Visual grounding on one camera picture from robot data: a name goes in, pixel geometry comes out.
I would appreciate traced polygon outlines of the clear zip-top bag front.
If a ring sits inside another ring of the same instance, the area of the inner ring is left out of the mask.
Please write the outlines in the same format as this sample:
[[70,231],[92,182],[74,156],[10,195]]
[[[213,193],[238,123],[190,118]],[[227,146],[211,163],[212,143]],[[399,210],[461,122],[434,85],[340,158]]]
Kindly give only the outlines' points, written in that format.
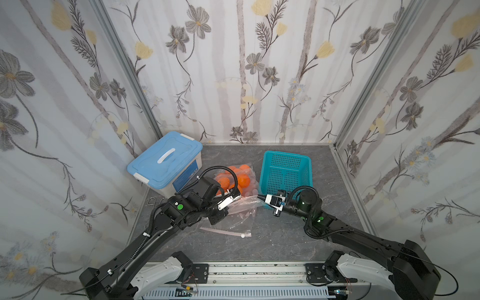
[[200,230],[219,235],[234,236],[238,238],[251,238],[253,223],[259,208],[264,202],[257,196],[248,196],[230,204],[228,215],[216,225],[205,221],[199,227]]

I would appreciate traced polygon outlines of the clear zip-top bag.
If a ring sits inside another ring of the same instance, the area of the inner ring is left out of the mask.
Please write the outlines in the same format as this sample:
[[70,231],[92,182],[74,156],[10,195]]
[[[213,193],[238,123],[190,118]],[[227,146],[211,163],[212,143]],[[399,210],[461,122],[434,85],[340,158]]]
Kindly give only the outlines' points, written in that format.
[[234,236],[238,238],[251,238],[253,223],[259,208],[264,202],[257,196],[248,196],[230,204],[228,215],[216,225],[205,221],[199,227],[200,230],[219,235]]
[[[236,174],[238,181],[237,186],[243,197],[254,196],[260,193],[259,182],[256,179],[251,164],[229,166],[229,169]],[[214,172],[214,179],[221,185],[225,193],[234,188],[234,178],[228,171],[222,169],[216,170]]]

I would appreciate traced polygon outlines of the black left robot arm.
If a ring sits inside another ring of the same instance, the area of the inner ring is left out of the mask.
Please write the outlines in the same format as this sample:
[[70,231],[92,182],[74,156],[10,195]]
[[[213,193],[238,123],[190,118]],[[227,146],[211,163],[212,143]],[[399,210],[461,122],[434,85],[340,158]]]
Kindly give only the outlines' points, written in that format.
[[191,184],[182,188],[165,203],[155,207],[147,228],[111,261],[98,269],[89,267],[79,277],[82,291],[90,300],[139,300],[150,291],[166,283],[190,279],[193,263],[181,251],[173,253],[159,266],[145,268],[145,264],[179,231],[207,218],[215,225],[228,215],[228,206],[240,199],[238,177],[232,175],[232,184],[222,187],[219,181],[208,177],[209,167]]

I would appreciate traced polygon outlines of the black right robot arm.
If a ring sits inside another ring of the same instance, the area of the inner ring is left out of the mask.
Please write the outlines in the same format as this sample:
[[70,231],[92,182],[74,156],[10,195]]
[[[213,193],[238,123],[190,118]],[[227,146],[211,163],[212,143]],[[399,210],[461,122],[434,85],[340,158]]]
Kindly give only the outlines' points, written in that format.
[[403,300],[432,300],[441,281],[437,267],[417,243],[396,242],[368,234],[341,221],[322,209],[323,201],[315,188],[300,186],[289,194],[258,197],[274,210],[304,220],[304,233],[349,248],[351,256],[333,251],[322,265],[328,283],[356,279],[394,291]]

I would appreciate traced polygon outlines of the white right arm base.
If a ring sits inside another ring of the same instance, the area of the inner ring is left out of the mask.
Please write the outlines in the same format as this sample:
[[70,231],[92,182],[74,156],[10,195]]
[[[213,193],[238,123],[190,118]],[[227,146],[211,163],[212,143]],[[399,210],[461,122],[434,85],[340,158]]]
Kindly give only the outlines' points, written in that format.
[[347,300],[353,293],[354,283],[366,283],[369,287],[359,298],[364,299],[373,286],[395,292],[393,275],[386,267],[355,252],[333,251],[325,261],[307,262],[304,265],[306,282],[318,288],[327,287],[330,296]]

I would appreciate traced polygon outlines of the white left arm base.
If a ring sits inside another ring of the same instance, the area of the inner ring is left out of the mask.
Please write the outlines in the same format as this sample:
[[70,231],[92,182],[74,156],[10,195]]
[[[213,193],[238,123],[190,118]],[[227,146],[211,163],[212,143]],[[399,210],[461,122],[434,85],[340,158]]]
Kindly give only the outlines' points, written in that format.
[[194,264],[184,252],[174,252],[167,260],[137,273],[131,282],[138,288],[133,299],[140,300],[161,285],[205,284],[209,270],[209,264]]

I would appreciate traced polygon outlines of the clear zip-top bag rear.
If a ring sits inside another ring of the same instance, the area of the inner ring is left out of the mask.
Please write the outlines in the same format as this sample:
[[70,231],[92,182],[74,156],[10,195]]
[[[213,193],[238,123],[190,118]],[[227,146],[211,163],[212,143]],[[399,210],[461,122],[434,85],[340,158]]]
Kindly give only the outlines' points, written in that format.
[[[259,182],[256,179],[251,164],[229,166],[229,169],[236,174],[238,181],[237,186],[243,197],[254,196],[260,193]],[[221,185],[225,193],[234,188],[234,178],[228,171],[222,169],[216,170],[214,172],[214,179]]]

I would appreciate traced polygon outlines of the teal plastic basket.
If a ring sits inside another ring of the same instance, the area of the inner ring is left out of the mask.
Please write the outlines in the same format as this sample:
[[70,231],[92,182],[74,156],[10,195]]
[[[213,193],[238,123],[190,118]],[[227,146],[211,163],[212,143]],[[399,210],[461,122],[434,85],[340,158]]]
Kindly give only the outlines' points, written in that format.
[[298,187],[313,187],[312,161],[308,156],[281,151],[264,153],[259,180],[260,200],[266,195],[278,195],[287,200],[294,200],[299,191],[291,193]]

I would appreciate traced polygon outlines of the blue lid storage box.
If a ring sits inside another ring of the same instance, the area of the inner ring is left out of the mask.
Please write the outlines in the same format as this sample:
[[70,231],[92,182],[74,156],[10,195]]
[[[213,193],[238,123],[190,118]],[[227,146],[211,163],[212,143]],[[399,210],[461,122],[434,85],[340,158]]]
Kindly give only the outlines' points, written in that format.
[[127,166],[127,172],[167,198],[174,196],[202,168],[203,145],[171,131]]

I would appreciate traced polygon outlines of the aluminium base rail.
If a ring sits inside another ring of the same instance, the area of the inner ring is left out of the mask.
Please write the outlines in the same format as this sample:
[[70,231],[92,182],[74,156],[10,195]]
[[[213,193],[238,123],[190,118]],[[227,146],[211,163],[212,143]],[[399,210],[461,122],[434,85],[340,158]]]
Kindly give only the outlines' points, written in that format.
[[[205,284],[165,284],[142,297],[144,300],[338,300],[327,287],[306,282],[303,261],[204,262],[209,265]],[[369,286],[354,283],[347,300],[360,300]],[[373,286],[363,300],[397,300],[399,296]]]

